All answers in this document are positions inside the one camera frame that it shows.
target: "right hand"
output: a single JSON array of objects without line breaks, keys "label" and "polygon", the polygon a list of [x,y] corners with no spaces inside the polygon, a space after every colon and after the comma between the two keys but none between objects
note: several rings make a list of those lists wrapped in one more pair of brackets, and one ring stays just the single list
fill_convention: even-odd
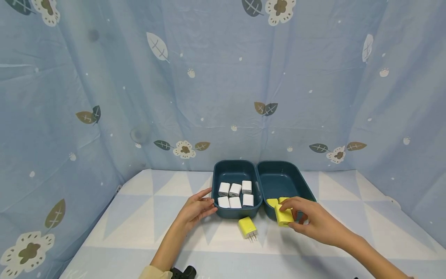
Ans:
[{"label": "right hand", "polygon": [[357,237],[316,202],[293,197],[284,200],[281,204],[280,211],[291,208],[294,218],[298,211],[304,213],[299,223],[288,223],[290,228],[323,244],[342,249],[352,238]]}]

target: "hand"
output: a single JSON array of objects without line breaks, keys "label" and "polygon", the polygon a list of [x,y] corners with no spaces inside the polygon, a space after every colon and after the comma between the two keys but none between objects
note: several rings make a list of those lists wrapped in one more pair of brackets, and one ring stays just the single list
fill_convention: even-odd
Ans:
[{"label": "hand", "polygon": [[178,213],[175,221],[184,226],[186,232],[192,230],[198,221],[217,211],[217,208],[214,206],[214,199],[203,198],[211,191],[212,188],[207,188],[206,190],[191,196]]},{"label": "hand", "polygon": [[[294,219],[297,218],[298,211],[304,213],[299,223],[288,223],[290,228],[321,243],[343,249],[349,240],[357,236],[316,202],[293,197],[284,200],[281,204],[280,211],[291,208]],[[309,223],[303,225],[307,218]]]}]

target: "flower print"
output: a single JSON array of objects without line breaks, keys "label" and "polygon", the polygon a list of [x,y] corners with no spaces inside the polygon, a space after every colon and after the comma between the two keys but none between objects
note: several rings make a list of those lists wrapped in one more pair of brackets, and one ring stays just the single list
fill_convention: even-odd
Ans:
[{"label": "flower print", "polygon": [[42,14],[46,25],[54,27],[60,20],[60,13],[56,9],[56,0],[31,0],[36,11]]},{"label": "flower print", "polygon": [[52,233],[44,237],[38,231],[20,235],[16,245],[8,248],[0,258],[0,264],[6,266],[0,279],[14,279],[23,270],[33,271],[45,261],[45,254],[53,245]]},{"label": "flower print", "polygon": [[192,150],[192,145],[188,141],[177,142],[177,148],[173,150],[173,154],[180,156],[182,159],[195,157],[195,151]]},{"label": "flower print", "polygon": [[296,0],[268,0],[265,11],[269,14],[269,25],[276,26],[279,21],[281,23],[289,21],[293,17],[295,5]]},{"label": "flower print", "polygon": [[345,158],[345,146],[336,148],[333,152],[327,153],[327,158],[329,158],[333,163],[339,164],[344,161]]}]

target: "dark teal container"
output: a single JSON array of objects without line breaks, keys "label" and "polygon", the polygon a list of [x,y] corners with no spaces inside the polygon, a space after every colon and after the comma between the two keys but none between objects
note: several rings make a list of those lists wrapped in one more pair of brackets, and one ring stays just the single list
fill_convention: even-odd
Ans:
[{"label": "dark teal container", "polygon": [[[267,199],[299,196],[307,200],[316,201],[301,172],[292,163],[285,161],[262,161],[257,164],[256,170],[265,203],[265,212],[271,220],[277,220],[276,213],[274,208],[266,202]],[[299,220],[301,216],[302,212],[299,212],[297,219]]]},{"label": "dark teal container", "polygon": [[[219,187],[221,182],[241,184],[243,180],[252,182],[252,194],[254,195],[254,206],[251,208],[221,208],[218,205]],[[259,186],[259,176],[253,163],[245,160],[223,160],[215,164],[214,177],[212,179],[212,198],[214,205],[218,208],[217,215],[228,219],[253,218],[262,204],[262,191]]]}]

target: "black object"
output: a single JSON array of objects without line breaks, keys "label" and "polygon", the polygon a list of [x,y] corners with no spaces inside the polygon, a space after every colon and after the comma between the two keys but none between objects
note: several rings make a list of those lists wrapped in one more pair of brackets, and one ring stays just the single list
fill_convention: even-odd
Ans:
[{"label": "black object", "polygon": [[170,271],[173,273],[172,279],[195,279],[197,276],[197,271],[192,266],[186,267],[184,272],[179,271],[175,267],[172,267]]}]

